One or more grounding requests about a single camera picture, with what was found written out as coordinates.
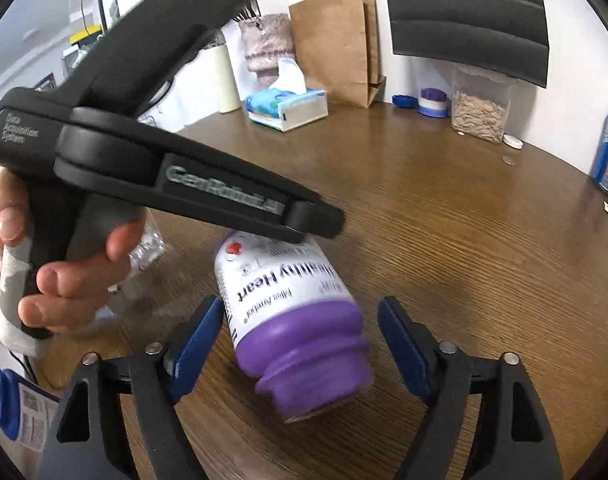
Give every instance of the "gray handle grip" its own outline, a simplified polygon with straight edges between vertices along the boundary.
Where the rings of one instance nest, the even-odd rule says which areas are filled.
[[[0,341],[9,350],[38,355],[52,333],[27,327],[17,311],[25,296],[39,294],[37,271],[59,260],[85,260],[106,250],[109,234],[142,217],[142,208],[129,202],[75,189],[62,184],[28,183],[33,217],[26,237],[15,247],[5,247],[0,272]]]

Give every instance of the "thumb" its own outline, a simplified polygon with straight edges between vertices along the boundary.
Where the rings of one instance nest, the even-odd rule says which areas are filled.
[[[26,234],[28,192],[15,173],[0,168],[0,260],[4,245],[18,244]]]

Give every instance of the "fingernail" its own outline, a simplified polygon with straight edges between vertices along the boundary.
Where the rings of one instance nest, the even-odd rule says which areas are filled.
[[[0,211],[0,238],[4,242],[14,241],[24,228],[24,213],[18,205]]]
[[[36,303],[23,303],[20,309],[20,317],[27,326],[44,325],[44,316]]]
[[[52,269],[45,269],[40,276],[42,287],[40,290],[44,294],[56,296],[58,294],[58,274]]]

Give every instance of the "clear jar of nuts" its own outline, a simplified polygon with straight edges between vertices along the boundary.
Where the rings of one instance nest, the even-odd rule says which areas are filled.
[[[516,83],[504,74],[459,65],[452,76],[453,129],[490,142],[502,142]]]

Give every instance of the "white tissue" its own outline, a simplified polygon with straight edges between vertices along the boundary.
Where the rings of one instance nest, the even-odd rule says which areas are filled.
[[[304,74],[295,60],[290,57],[283,57],[277,60],[277,65],[280,76],[269,88],[293,92],[297,95],[305,94],[306,81],[304,80]]]

